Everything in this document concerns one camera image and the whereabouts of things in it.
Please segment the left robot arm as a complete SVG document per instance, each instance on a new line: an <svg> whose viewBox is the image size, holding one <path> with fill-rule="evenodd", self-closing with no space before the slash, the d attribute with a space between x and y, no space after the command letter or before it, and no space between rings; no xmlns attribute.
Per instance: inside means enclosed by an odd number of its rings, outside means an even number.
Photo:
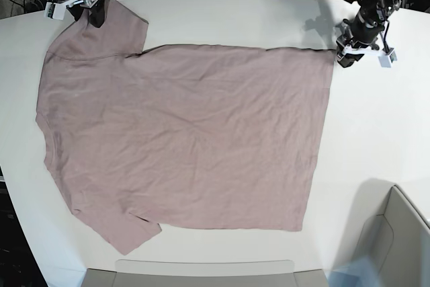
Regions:
<svg viewBox="0 0 430 287"><path fill-rule="evenodd" d="M390 68L397 60L388 45L389 17L400 8L401 0L356 0L359 11L353 19L341 23L342 34L337 38L337 62L351 67L365 55L376 56L380 65Z"/></svg>

